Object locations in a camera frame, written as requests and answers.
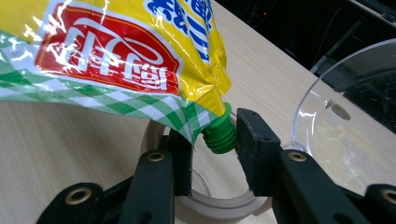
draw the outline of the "transparent plastic bowl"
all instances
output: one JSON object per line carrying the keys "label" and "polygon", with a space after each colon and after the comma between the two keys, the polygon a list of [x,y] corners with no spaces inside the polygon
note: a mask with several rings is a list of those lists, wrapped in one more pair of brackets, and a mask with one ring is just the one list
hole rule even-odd
{"label": "transparent plastic bowl", "polygon": [[292,147],[311,154],[332,180],[363,194],[396,185],[396,39],[333,66],[300,102]]}

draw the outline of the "bolt hole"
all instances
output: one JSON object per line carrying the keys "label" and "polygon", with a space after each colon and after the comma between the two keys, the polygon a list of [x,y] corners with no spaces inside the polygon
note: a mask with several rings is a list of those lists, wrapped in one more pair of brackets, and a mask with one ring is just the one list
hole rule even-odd
{"label": "bolt hole", "polygon": [[333,218],[336,222],[341,224],[353,224],[353,221],[344,214],[336,213]]}
{"label": "bolt hole", "polygon": [[137,223],[139,223],[139,224],[148,224],[152,220],[152,214],[151,213],[147,213],[147,212],[143,212],[143,213],[137,214],[136,218],[137,218]]}
{"label": "bolt hole", "polygon": [[306,161],[306,156],[299,152],[289,153],[289,158],[291,158],[294,161]]}
{"label": "bolt hole", "polygon": [[154,152],[148,155],[149,161],[161,161],[163,158],[165,158],[165,155],[160,152]]}
{"label": "bolt hole", "polygon": [[88,188],[78,188],[70,191],[65,198],[65,202],[75,205],[87,201],[92,195],[92,191]]}
{"label": "bolt hole", "polygon": [[84,191],[79,191],[79,192],[76,192],[76,193],[74,193],[72,195],[72,199],[73,200],[80,200],[80,199],[84,198],[85,195],[86,195],[86,193]]}
{"label": "bolt hole", "polygon": [[384,197],[388,202],[396,204],[396,190],[392,189],[382,189],[381,195]]}
{"label": "bolt hole", "polygon": [[334,112],[341,119],[350,120],[349,113],[338,104],[332,105],[332,112]]}

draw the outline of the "green checkered pattern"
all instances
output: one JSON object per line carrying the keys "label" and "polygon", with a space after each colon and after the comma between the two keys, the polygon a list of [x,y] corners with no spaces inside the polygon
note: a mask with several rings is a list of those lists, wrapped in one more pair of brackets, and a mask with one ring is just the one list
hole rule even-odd
{"label": "green checkered pattern", "polygon": [[95,110],[156,120],[194,143],[197,135],[217,116],[202,106],[171,95],[150,95],[104,88],[77,78],[34,74],[15,69],[4,49],[17,38],[0,32],[0,101],[49,102],[80,105]]}

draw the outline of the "plastic packaging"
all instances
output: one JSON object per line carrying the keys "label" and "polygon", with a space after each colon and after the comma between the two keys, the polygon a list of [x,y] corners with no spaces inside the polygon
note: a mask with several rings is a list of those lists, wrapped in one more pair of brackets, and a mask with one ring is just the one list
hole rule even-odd
{"label": "plastic packaging", "polygon": [[0,13],[2,101],[153,119],[192,143],[226,111],[209,1],[16,0]]}

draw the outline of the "plastic pouch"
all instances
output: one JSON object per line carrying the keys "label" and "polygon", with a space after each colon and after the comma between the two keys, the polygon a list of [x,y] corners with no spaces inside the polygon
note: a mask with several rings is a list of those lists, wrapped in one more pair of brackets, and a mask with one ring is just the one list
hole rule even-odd
{"label": "plastic pouch", "polygon": [[1,101],[153,119],[192,143],[223,116],[233,137],[214,151],[236,145],[221,100],[231,82],[210,2],[16,0],[0,11],[9,18],[0,21]]}

